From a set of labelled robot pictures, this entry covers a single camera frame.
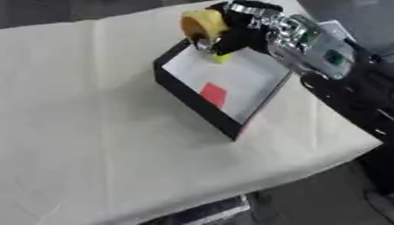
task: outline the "gray floor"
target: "gray floor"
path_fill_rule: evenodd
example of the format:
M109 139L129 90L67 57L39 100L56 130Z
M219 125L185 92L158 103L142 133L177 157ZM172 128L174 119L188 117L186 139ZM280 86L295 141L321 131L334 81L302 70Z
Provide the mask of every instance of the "gray floor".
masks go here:
M0 28L70 22L199 0L0 0Z
M194 0L0 0L0 28L60 21L103 18ZM348 163L311 178L251 193L257 224L264 225L385 225L362 197L371 188L356 163ZM386 214L394 206L374 198Z

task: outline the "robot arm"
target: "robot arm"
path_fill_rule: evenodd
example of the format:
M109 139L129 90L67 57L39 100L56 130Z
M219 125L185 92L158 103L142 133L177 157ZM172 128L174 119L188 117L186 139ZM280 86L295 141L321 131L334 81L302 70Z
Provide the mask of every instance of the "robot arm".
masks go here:
M201 51L226 55L244 47L270 54L337 113L394 144L394 68L351 40L340 40L302 15L257 1L186 12L182 28Z

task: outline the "red square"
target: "red square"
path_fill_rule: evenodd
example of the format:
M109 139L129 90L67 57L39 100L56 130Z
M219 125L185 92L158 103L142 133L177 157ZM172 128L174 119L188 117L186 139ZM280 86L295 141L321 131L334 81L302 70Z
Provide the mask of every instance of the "red square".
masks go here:
M200 92L200 95L203 96L207 101L216 105L218 108L222 108L224 102L226 100L227 91L221 87L214 85L213 83L208 82L205 84L204 88Z

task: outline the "cable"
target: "cable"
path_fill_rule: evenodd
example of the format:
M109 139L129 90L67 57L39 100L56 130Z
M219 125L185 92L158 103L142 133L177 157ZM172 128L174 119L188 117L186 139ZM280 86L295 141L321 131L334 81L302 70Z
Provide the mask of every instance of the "cable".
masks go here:
M382 213L381 210L379 210L374 204L372 204L371 200L370 200L370 194L374 193L374 194L378 194L380 195L378 192L376 191L372 191L372 190L365 190L363 192L363 197L365 199L365 201L367 202L367 204L377 213L380 214L388 223L390 224L394 224L394 221L387 215Z

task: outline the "yellow tape roll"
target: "yellow tape roll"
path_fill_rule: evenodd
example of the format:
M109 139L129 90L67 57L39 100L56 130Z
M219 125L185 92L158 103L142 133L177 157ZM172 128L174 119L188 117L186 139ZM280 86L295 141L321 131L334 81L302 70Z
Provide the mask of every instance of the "yellow tape roll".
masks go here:
M180 24L185 36L191 38L195 34L201 34L209 42L214 42L220 33L229 29L222 14L216 10L185 11ZM211 55L211 59L217 63L224 63L229 58L230 54Z

